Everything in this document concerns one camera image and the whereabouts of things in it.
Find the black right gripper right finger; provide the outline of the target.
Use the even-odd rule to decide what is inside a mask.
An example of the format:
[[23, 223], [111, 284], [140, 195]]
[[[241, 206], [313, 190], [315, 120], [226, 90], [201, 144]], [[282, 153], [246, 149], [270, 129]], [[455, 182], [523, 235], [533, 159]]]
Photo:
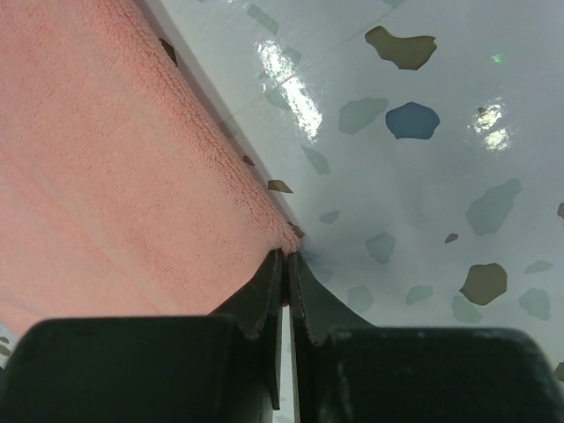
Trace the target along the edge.
[[376, 327], [287, 261], [298, 422], [560, 422], [563, 395], [519, 330]]

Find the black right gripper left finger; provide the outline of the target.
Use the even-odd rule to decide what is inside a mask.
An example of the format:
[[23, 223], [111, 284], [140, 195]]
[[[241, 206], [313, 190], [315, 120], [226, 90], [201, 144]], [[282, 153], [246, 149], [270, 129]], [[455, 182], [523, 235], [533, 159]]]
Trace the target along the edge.
[[1, 373], [4, 422], [269, 422], [283, 255], [209, 315], [51, 319]]

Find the peach pink towel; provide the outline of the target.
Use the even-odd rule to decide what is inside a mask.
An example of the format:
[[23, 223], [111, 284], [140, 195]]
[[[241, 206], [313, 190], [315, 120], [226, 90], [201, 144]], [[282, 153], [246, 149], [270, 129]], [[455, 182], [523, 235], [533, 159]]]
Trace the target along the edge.
[[9, 330], [206, 314], [298, 243], [133, 2], [2, 2]]

